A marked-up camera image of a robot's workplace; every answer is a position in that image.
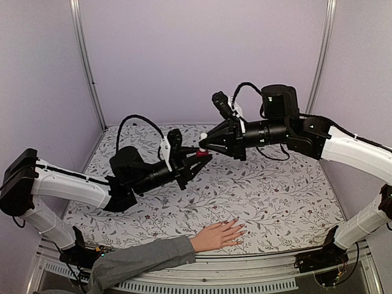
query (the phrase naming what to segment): wire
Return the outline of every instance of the wire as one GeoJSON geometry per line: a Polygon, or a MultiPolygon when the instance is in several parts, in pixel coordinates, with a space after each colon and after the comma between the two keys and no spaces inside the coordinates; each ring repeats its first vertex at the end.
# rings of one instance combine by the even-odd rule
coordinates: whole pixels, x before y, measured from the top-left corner
{"type": "Polygon", "coordinates": [[[341,284],[347,282],[347,280],[351,278],[351,276],[352,276],[353,273],[355,272],[355,270],[356,270],[356,268],[357,268],[357,266],[358,266],[358,262],[359,262],[359,260],[360,260],[360,246],[358,245],[358,242],[355,242],[355,245],[356,245],[356,261],[355,261],[355,265],[354,265],[353,269],[351,270],[351,273],[350,273],[344,280],[342,280],[342,281],[340,281],[340,282],[337,282],[337,283],[335,284],[335,286],[329,286],[329,287],[325,287],[325,288],[333,288],[333,287],[336,287],[336,286],[338,286],[338,285],[341,285],[341,284]]]}
{"type": "Polygon", "coordinates": [[[262,104],[262,106],[260,107],[260,116],[263,118],[263,119],[267,119],[265,116],[264,116],[264,105],[262,104]]]}
{"type": "Polygon", "coordinates": [[[247,120],[244,119],[242,116],[240,116],[239,119],[242,120],[245,123],[245,126],[248,124],[247,120]]]}
{"type": "Polygon", "coordinates": [[[259,94],[260,96],[262,96],[262,92],[261,92],[255,85],[253,85],[252,83],[250,83],[250,82],[248,82],[248,81],[245,81],[245,82],[239,84],[239,85],[237,86],[237,88],[235,89],[235,91],[234,91],[233,100],[232,100],[232,109],[234,109],[235,99],[237,98],[239,91],[240,91],[241,88],[244,87],[244,86],[250,86],[250,87],[252,87],[252,89],[255,90],[255,91],[257,92],[257,94],[259,94]]]}
{"type": "Polygon", "coordinates": [[[25,221],[25,220],[23,220],[23,224],[20,225],[20,224],[17,222],[15,216],[13,216],[12,219],[13,219],[13,222],[14,222],[18,227],[20,227],[20,228],[24,228],[24,227],[25,227],[25,225],[26,225],[26,221],[25,221]]]}
{"type": "Polygon", "coordinates": [[[57,246],[56,243],[55,243],[55,246],[56,246],[58,252],[60,253],[60,256],[61,256],[62,259],[64,260],[64,263],[67,265],[68,269],[70,270],[70,272],[72,273],[72,275],[74,276],[74,278],[76,279],[76,281],[78,282],[78,286],[79,286],[80,290],[81,290],[84,294],[86,294],[87,292],[86,292],[85,288],[83,287],[83,284],[82,284],[80,278],[78,277],[78,275],[76,275],[76,273],[74,272],[74,270],[71,268],[71,266],[69,265],[67,259],[64,257],[64,255],[63,255],[62,252],[61,252],[61,249],[59,248],[59,246],[57,246]]]}
{"type": "Polygon", "coordinates": [[[345,262],[345,260],[342,258],[342,263],[343,263],[343,268],[340,270],[340,272],[337,274],[336,279],[339,281],[340,278],[342,277],[342,275],[346,272],[345,268],[347,266],[347,263],[345,262]]]}
{"type": "MultiPolygon", "coordinates": [[[[162,137],[162,139],[164,138],[164,133],[162,133],[161,129],[154,124],[152,121],[150,121],[148,118],[145,118],[144,116],[141,115],[129,115],[126,118],[124,118],[121,121],[121,124],[118,128],[118,133],[117,133],[117,140],[116,140],[116,154],[118,152],[119,149],[119,143],[120,143],[120,136],[121,136],[121,130],[123,129],[123,126],[125,125],[125,123],[127,122],[127,120],[131,119],[131,118],[138,118],[141,119],[142,121],[145,121],[146,123],[148,123],[151,127],[153,127],[154,129],[156,129],[159,133],[159,135],[162,137]]],[[[160,158],[160,146],[158,148],[158,159],[161,160],[160,158]]]]}
{"type": "Polygon", "coordinates": [[[286,160],[289,160],[289,159],[290,159],[290,154],[283,148],[283,145],[282,145],[282,144],[281,144],[281,150],[282,150],[282,152],[283,152],[284,154],[287,155],[287,158],[285,158],[285,159],[270,157],[270,156],[266,155],[265,153],[263,153],[258,147],[256,147],[256,150],[257,150],[262,156],[264,156],[265,158],[271,159],[271,160],[286,161],[286,160]]]}
{"type": "Polygon", "coordinates": [[[346,130],[345,128],[343,128],[343,127],[341,127],[340,125],[338,125],[338,124],[337,124],[336,122],[334,122],[332,119],[326,118],[325,116],[321,116],[321,115],[307,115],[307,114],[305,114],[305,113],[300,113],[300,115],[301,115],[301,116],[304,116],[305,118],[322,118],[322,119],[324,119],[326,122],[328,122],[328,123],[330,123],[331,125],[333,125],[334,127],[336,127],[336,128],[337,128],[338,130],[340,130],[341,132],[345,133],[346,135],[348,135],[348,136],[350,136],[350,137],[352,137],[352,138],[356,138],[357,140],[362,141],[362,142],[365,142],[365,143],[370,144],[370,145],[372,145],[372,146],[382,148],[382,149],[387,150],[388,152],[392,153],[392,149],[390,149],[390,148],[388,148],[388,147],[386,147],[386,146],[384,146],[384,145],[382,145],[382,144],[380,144],[380,143],[377,143],[377,142],[368,140],[368,139],[363,138],[363,137],[356,136],[356,135],[354,135],[353,133],[351,133],[351,132],[349,132],[348,130],[346,130]]]}

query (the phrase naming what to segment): human hand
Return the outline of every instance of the human hand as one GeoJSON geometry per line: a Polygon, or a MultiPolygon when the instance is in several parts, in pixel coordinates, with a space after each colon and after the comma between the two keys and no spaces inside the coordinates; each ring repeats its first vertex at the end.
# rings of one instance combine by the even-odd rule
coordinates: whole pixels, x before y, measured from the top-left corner
{"type": "Polygon", "coordinates": [[[218,250],[223,247],[241,244],[242,242],[240,241],[232,241],[246,232],[245,230],[239,232],[245,225],[233,227],[236,222],[238,222],[238,219],[233,219],[227,224],[218,222],[217,224],[205,227],[196,237],[190,239],[195,252],[218,250]]]}

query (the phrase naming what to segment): black cable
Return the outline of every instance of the black cable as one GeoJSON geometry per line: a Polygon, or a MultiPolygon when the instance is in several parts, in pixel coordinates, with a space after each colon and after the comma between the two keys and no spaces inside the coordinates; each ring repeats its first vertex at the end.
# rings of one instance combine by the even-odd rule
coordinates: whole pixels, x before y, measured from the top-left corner
{"type": "Polygon", "coordinates": [[[351,273],[341,282],[337,282],[336,286],[343,284],[344,282],[346,282],[348,279],[350,279],[350,277],[353,275],[353,273],[356,270],[356,267],[358,266],[358,262],[360,260],[360,246],[358,245],[358,242],[355,242],[356,245],[356,261],[355,261],[355,265],[353,267],[353,270],[351,271],[351,273]]]}
{"type": "Polygon", "coordinates": [[[245,126],[247,125],[247,120],[244,119],[242,116],[239,117],[240,120],[242,120],[245,123],[245,126]]]}
{"type": "Polygon", "coordinates": [[[83,174],[80,174],[80,173],[74,173],[72,171],[62,170],[61,168],[58,168],[58,167],[51,167],[49,165],[45,166],[45,165],[42,165],[42,164],[37,164],[36,167],[39,167],[39,168],[41,168],[43,170],[46,169],[46,170],[51,170],[53,172],[62,173],[63,175],[67,175],[67,176],[73,176],[75,178],[83,179],[83,180],[86,180],[86,181],[90,181],[92,183],[96,183],[96,184],[100,184],[100,185],[104,185],[104,186],[109,186],[109,182],[107,182],[107,181],[103,182],[103,181],[100,181],[98,179],[87,177],[87,176],[85,176],[83,174]]]}
{"type": "Polygon", "coordinates": [[[287,158],[285,158],[285,159],[270,157],[270,156],[266,155],[265,153],[263,153],[258,147],[256,147],[256,150],[257,150],[262,156],[264,156],[265,158],[271,159],[271,160],[286,161],[286,160],[289,160],[289,159],[290,159],[290,154],[283,148],[283,145],[282,145],[282,144],[281,144],[281,150],[282,150],[282,152],[283,152],[284,154],[287,155],[287,158]]]}
{"type": "MultiPolygon", "coordinates": [[[[118,128],[118,133],[117,133],[117,140],[116,140],[116,154],[118,152],[119,149],[119,143],[120,143],[120,136],[121,136],[121,130],[123,129],[124,124],[127,122],[127,120],[131,119],[131,118],[138,118],[141,119],[142,121],[145,121],[146,123],[148,123],[151,127],[153,127],[154,129],[156,129],[159,133],[159,135],[163,138],[164,137],[164,133],[162,133],[162,131],[160,130],[160,128],[154,124],[152,121],[150,121],[148,118],[145,118],[144,116],[141,115],[129,115],[126,118],[124,118],[121,121],[121,124],[118,128]]],[[[160,147],[158,148],[158,159],[160,159],[160,147]]]]}
{"type": "Polygon", "coordinates": [[[262,104],[262,106],[260,107],[260,116],[261,116],[263,119],[267,119],[263,114],[264,114],[264,105],[262,104]]]}
{"type": "Polygon", "coordinates": [[[74,272],[74,270],[71,268],[71,266],[70,266],[69,263],[67,262],[67,259],[63,256],[63,254],[62,254],[62,252],[61,252],[61,249],[59,248],[59,246],[57,246],[56,243],[55,243],[55,246],[56,246],[58,252],[60,253],[62,259],[64,260],[64,263],[67,265],[68,269],[70,270],[70,272],[72,273],[72,275],[74,276],[74,278],[76,278],[76,281],[78,282],[78,285],[79,285],[80,290],[81,290],[84,294],[86,294],[87,292],[86,292],[85,288],[83,287],[83,284],[82,284],[81,280],[80,280],[79,277],[76,275],[76,273],[74,272]]]}
{"type": "Polygon", "coordinates": [[[261,90],[259,90],[255,85],[253,85],[252,83],[250,83],[248,81],[245,81],[245,82],[239,84],[234,91],[233,100],[232,100],[232,109],[234,109],[235,99],[237,98],[237,95],[243,86],[250,86],[250,87],[252,87],[253,90],[255,90],[257,92],[257,94],[259,94],[260,96],[262,95],[261,90]]]}
{"type": "Polygon", "coordinates": [[[326,117],[321,116],[321,115],[307,115],[307,114],[305,114],[305,113],[300,113],[300,115],[301,115],[301,116],[304,116],[305,118],[321,118],[321,119],[324,119],[326,122],[328,122],[329,124],[331,124],[332,126],[334,126],[335,128],[337,128],[337,129],[340,130],[341,132],[345,133],[346,135],[348,135],[348,136],[350,136],[350,137],[352,137],[352,138],[356,138],[357,140],[362,141],[362,142],[365,142],[365,143],[370,144],[370,145],[372,145],[372,146],[382,148],[382,149],[387,150],[388,152],[392,153],[392,149],[390,149],[390,148],[388,148],[388,147],[385,147],[384,145],[382,145],[382,144],[380,144],[380,143],[377,143],[377,142],[368,140],[368,139],[363,138],[363,137],[356,136],[356,135],[354,135],[353,133],[351,133],[351,132],[349,132],[348,130],[346,130],[345,128],[343,128],[343,127],[341,127],[340,125],[338,125],[338,124],[337,124],[336,122],[334,122],[332,119],[326,118],[326,117]]]}
{"type": "Polygon", "coordinates": [[[13,219],[13,222],[14,222],[18,227],[20,227],[20,228],[24,228],[24,227],[25,227],[25,225],[26,225],[26,221],[25,221],[25,220],[23,220],[23,224],[20,225],[20,224],[17,222],[15,216],[13,216],[12,219],[13,219]]]}

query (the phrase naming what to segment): white bracket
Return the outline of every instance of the white bracket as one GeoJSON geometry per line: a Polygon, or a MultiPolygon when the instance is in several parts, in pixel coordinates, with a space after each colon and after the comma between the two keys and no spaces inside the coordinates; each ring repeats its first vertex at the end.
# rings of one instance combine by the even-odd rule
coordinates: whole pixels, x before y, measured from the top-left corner
{"type": "Polygon", "coordinates": [[[164,155],[164,159],[165,159],[167,168],[169,169],[170,172],[172,172],[173,169],[169,163],[170,149],[171,149],[171,147],[170,147],[169,141],[167,140],[167,136],[164,136],[163,139],[160,141],[160,150],[162,151],[162,154],[164,155]]]}
{"type": "MultiPolygon", "coordinates": [[[[240,105],[237,102],[234,102],[234,108],[232,107],[232,102],[233,102],[233,96],[229,96],[228,98],[228,105],[230,106],[230,108],[234,111],[234,115],[237,118],[243,118],[243,109],[240,107],[240,105]]],[[[245,134],[245,123],[242,119],[239,120],[239,124],[241,125],[241,131],[243,134],[245,134]]]]}

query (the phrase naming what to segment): white grate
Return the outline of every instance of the white grate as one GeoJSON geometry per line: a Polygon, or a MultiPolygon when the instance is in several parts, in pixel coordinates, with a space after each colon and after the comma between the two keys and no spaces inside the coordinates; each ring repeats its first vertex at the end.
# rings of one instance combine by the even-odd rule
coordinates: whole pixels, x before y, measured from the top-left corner
{"type": "MultiPolygon", "coordinates": [[[[79,270],[76,268],[72,267],[72,269],[76,274],[79,273],[79,270]]],[[[45,270],[60,276],[74,279],[72,273],[65,264],[47,261],[45,264],[45,270]]],[[[128,280],[119,283],[113,287],[113,289],[139,294],[267,294],[296,290],[298,287],[295,279],[292,278],[257,284],[227,286],[168,285],[128,280]]]]}

